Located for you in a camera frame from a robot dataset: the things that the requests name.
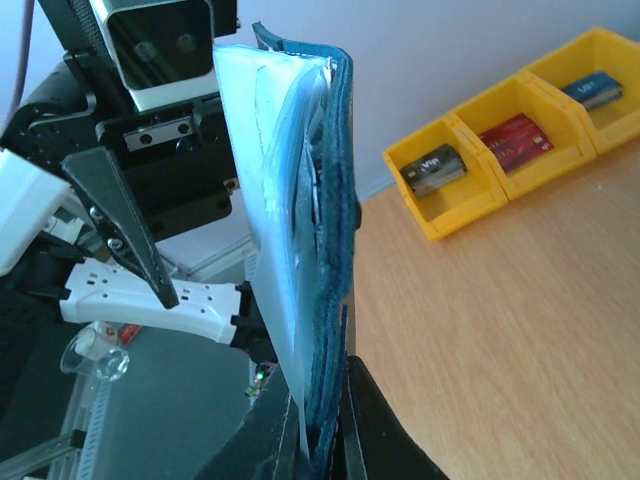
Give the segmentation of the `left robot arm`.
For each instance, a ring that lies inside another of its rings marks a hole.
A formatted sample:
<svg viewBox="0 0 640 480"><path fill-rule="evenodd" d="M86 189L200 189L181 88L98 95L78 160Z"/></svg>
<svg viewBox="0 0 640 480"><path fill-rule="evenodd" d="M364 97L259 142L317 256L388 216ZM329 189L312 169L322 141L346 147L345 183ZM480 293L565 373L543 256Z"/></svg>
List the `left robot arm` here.
<svg viewBox="0 0 640 480"><path fill-rule="evenodd" d="M156 244L231 213L214 93L137 113L115 70L68 53L1 136L1 404L55 323L173 329L275 363L248 284L170 278Z"/></svg>

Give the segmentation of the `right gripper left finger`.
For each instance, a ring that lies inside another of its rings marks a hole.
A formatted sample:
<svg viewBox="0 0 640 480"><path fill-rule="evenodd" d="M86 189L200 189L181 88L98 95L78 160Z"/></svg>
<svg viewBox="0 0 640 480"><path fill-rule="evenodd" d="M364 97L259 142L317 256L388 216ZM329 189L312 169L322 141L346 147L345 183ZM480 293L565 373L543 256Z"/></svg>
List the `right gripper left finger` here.
<svg viewBox="0 0 640 480"><path fill-rule="evenodd" d="M298 406L276 368L230 440L197 479L295 480L305 477Z"/></svg>

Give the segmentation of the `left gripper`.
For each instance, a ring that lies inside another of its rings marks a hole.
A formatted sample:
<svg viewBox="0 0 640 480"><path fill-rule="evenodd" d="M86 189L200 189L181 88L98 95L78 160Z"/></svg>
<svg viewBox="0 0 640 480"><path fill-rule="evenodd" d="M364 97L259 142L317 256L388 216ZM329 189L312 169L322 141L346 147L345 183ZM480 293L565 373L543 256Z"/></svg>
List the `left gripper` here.
<svg viewBox="0 0 640 480"><path fill-rule="evenodd" d="M88 121L89 144L64 158L63 175L114 260L172 309L179 297L154 241L233 211L238 180L220 95L124 114L96 97Z"/></svg>

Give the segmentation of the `blue card holder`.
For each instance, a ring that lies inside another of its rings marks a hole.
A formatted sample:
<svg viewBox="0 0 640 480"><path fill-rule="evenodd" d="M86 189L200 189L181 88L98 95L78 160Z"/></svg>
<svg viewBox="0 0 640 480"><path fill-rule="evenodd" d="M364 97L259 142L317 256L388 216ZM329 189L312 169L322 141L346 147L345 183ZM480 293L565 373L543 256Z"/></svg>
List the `blue card holder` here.
<svg viewBox="0 0 640 480"><path fill-rule="evenodd" d="M299 407L303 475L328 475L345 363L359 202L343 49L284 38L213 59L257 265L252 289Z"/></svg>

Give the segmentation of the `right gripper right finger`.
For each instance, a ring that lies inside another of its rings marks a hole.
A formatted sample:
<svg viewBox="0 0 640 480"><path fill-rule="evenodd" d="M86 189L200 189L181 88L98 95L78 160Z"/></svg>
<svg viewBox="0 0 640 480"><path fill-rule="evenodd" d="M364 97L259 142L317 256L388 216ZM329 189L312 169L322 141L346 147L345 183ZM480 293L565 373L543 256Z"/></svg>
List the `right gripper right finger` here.
<svg viewBox="0 0 640 480"><path fill-rule="evenodd" d="M363 360L346 359L339 418L341 479L445 479L411 438Z"/></svg>

